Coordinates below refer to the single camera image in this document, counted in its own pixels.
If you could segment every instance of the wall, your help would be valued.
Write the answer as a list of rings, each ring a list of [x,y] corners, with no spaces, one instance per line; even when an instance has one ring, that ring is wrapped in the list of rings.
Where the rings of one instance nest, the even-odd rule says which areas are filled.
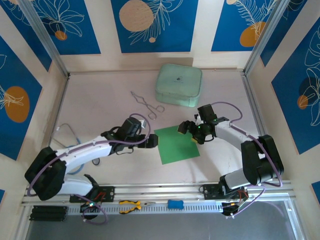
[[[311,186],[320,181],[320,145],[298,153],[271,82],[319,17],[319,1],[308,0],[267,66],[259,60],[249,75],[267,132],[278,147],[286,179],[294,186],[301,216],[312,239],[320,236],[320,206]]]
[[[65,78],[54,63],[49,72],[46,71],[1,7],[0,23],[0,36],[42,86],[17,161],[0,154],[0,189],[5,190],[0,206],[0,238],[6,240],[12,237],[20,217],[20,203],[27,186],[25,171],[41,147],[48,142],[48,131],[51,130]]]
[[[70,72],[158,70],[164,63],[198,68],[243,68],[250,51],[211,52],[225,0],[199,0],[191,52],[122,54],[110,0],[85,0],[101,54],[63,55]]]

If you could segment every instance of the blue cable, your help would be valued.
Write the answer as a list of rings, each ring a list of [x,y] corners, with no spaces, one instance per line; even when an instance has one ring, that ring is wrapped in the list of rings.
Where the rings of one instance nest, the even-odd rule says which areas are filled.
[[[80,139],[79,139],[78,137],[76,137],[76,141],[78,142],[78,144],[81,144],[81,141],[80,141]],[[75,174],[80,173],[81,170],[84,168],[84,165],[85,165],[85,164],[82,164],[82,165],[79,167],[78,170],[75,170],[75,171],[73,171],[73,172],[69,172],[68,174],[69,174],[69,175],[75,175]]]

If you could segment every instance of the yellow pliers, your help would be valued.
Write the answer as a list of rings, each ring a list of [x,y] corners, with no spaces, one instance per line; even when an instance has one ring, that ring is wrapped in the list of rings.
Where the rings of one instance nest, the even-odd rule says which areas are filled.
[[[119,201],[119,204],[133,204],[135,205],[133,208],[127,210],[127,211],[120,211],[120,214],[128,214],[131,213],[135,210],[141,210],[142,207],[146,207],[152,204],[155,204],[154,201],[146,201],[146,202],[141,202],[141,201],[129,201],[129,200],[124,200],[124,201]]]

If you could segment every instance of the mint green case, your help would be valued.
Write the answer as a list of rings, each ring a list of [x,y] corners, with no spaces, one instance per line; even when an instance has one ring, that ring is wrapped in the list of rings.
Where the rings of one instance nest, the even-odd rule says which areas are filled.
[[[201,85],[202,71],[199,68],[165,64],[156,81],[155,98],[162,103],[195,107]]]

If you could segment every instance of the green paper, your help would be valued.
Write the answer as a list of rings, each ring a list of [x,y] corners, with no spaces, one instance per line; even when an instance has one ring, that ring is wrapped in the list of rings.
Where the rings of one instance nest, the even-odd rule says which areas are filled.
[[[162,164],[169,164],[200,156],[197,145],[191,140],[192,135],[181,134],[178,126],[155,130],[159,137],[158,149]]]

